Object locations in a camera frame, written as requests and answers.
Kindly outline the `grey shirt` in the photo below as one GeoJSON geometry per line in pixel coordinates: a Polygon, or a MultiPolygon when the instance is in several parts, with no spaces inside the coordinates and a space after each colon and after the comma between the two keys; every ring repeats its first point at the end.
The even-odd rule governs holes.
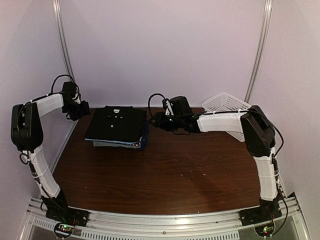
{"type": "Polygon", "coordinates": [[[128,148],[128,149],[139,149],[139,145],[135,144],[120,144],[120,143],[109,143],[109,142],[100,142],[100,141],[94,141],[93,142],[94,147],[114,147],[114,148],[128,148]]]}

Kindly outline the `black long sleeve shirt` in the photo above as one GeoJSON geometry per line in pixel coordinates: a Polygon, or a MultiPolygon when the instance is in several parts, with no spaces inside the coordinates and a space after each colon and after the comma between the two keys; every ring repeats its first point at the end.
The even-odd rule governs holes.
{"type": "Polygon", "coordinates": [[[132,106],[105,106],[95,110],[84,138],[136,142],[146,124],[147,111],[132,106]]]}

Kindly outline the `light blue shirt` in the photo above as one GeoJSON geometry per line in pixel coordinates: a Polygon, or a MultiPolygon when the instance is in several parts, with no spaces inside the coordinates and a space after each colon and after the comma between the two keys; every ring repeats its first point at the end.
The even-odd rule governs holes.
{"type": "Polygon", "coordinates": [[[102,142],[102,143],[110,143],[110,144],[122,144],[122,145],[135,145],[140,143],[140,141],[120,141],[120,140],[103,140],[103,139],[92,139],[92,138],[85,138],[85,141],[92,141],[92,142],[102,142]]]}

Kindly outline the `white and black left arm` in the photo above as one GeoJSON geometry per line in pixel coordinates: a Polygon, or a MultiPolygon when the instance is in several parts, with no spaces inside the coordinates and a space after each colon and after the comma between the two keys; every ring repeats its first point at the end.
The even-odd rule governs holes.
{"type": "Polygon", "coordinates": [[[71,121],[90,114],[89,104],[81,99],[77,84],[67,81],[63,83],[60,92],[52,91],[25,104],[14,105],[10,137],[20,152],[20,161],[29,166],[47,209],[61,222],[67,222],[72,218],[72,211],[62,189],[53,178],[43,147],[41,118],[56,110],[61,110],[71,121]]]}

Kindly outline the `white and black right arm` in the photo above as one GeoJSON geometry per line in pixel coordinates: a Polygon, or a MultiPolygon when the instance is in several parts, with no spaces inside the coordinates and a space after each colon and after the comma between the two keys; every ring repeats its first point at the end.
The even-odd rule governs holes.
{"type": "Polygon", "coordinates": [[[259,220],[268,220],[275,212],[273,202],[278,197],[278,166],[276,163],[276,127],[262,109],[195,113],[184,96],[163,98],[163,111],[150,114],[149,123],[167,132],[179,129],[189,134],[237,132],[243,134],[248,153],[253,157],[260,184],[260,203],[256,210],[259,220]]]}

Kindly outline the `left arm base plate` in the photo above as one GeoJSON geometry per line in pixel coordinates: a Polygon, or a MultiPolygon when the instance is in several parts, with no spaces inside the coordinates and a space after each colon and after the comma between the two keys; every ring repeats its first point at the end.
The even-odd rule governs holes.
{"type": "Polygon", "coordinates": [[[75,232],[76,226],[87,226],[89,212],[75,208],[69,208],[67,211],[52,209],[47,210],[45,216],[56,221],[53,233],[60,239],[66,239],[75,232]]]}

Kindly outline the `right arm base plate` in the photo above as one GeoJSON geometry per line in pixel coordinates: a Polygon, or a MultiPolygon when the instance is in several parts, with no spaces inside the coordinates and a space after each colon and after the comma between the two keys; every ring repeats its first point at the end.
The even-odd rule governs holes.
{"type": "Polygon", "coordinates": [[[262,238],[271,237],[276,231],[275,219],[282,216],[279,209],[270,211],[261,206],[243,209],[239,212],[242,226],[254,225],[255,233],[262,238]]]}

